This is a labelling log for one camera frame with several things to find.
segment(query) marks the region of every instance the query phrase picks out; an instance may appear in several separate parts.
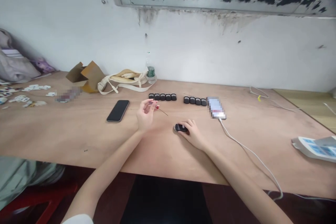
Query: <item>plywood tabletop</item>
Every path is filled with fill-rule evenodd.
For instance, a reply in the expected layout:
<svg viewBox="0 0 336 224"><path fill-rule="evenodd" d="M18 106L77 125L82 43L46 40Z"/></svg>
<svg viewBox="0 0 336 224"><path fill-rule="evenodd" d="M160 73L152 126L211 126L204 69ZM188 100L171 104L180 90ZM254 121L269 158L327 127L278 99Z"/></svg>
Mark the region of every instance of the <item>plywood tabletop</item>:
<svg viewBox="0 0 336 224"><path fill-rule="evenodd" d="M333 111L336 111L336 99L330 93L285 89L274 90L336 134L336 115L324 105L326 103Z"/></svg>
<svg viewBox="0 0 336 224"><path fill-rule="evenodd" d="M152 93L176 93L177 101L162 101L152 129L144 136L124 164L122 171L182 180L228 184L202 151L175 134L175 123L194 119L201 132L223 155L229 157L265 190L277 190L260 162L229 139L207 107L184 104L183 96L218 96L226 110L229 133L256 152L278 179L284 192L336 198L336 164L310 159L294 149L297 136L322 138L332 133L302 111L291 112L273 106L249 93L245 87L158 80L149 91L101 95L83 93L74 101L56 103L45 94L65 90L71 83L65 72L57 72L29 84L50 85L49 90L25 93L32 100L48 104L23 108L10 103L0 110L0 155L97 168L137 129L136 110ZM269 96L285 107L295 108L273 90ZM130 100L120 123L106 118L118 100Z"/></svg>

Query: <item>person's arm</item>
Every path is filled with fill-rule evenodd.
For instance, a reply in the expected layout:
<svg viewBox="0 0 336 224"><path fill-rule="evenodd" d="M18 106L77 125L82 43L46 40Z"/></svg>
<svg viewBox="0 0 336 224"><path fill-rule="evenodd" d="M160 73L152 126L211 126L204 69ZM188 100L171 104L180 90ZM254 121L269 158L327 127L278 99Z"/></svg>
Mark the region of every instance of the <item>person's arm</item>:
<svg viewBox="0 0 336 224"><path fill-rule="evenodd" d="M86 180L73 199L62 222L79 214L87 214L91 219L93 218L100 196L116 177L129 155L150 128L156 103L157 101L153 101L153 99L141 102L136 115L139 124L138 130Z"/></svg>
<svg viewBox="0 0 336 224"><path fill-rule="evenodd" d="M261 223L292 223L280 207L256 183L209 144L198 130L194 120L179 122L179 124L188 129L189 135L182 131L178 131L178 133L209 156L241 200Z"/></svg>

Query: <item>white sleeve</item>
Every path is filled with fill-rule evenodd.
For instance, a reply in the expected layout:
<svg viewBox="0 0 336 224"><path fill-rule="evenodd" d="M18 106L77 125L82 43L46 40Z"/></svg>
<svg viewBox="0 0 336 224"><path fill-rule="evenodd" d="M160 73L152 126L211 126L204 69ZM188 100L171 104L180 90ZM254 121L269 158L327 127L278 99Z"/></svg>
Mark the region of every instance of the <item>white sleeve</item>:
<svg viewBox="0 0 336 224"><path fill-rule="evenodd" d="M81 214L67 219L65 222L63 222L63 224L93 224L93 221L91 220L90 216Z"/></svg>

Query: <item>purple plush toy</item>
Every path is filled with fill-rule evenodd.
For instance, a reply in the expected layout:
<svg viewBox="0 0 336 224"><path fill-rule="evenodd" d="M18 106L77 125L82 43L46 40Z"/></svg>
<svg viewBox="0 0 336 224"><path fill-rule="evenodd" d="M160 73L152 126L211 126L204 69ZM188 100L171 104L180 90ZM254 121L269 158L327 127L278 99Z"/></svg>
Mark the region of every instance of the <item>purple plush toy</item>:
<svg viewBox="0 0 336 224"><path fill-rule="evenodd" d="M37 58L35 61L36 66L42 70L43 73L47 74L50 72L55 72L55 69L51 67L45 59L43 58Z"/></svg>

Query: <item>white wall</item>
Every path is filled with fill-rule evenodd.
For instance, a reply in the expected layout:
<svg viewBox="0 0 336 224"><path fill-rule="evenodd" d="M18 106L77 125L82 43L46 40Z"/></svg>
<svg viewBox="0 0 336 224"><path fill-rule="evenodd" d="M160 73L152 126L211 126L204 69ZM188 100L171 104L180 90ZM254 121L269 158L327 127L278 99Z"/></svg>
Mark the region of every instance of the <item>white wall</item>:
<svg viewBox="0 0 336 224"><path fill-rule="evenodd" d="M309 91L336 86L334 19L138 11L105 1L0 0L0 27L21 50L60 70L91 60L106 74L141 70L149 51L160 79Z"/></svg>

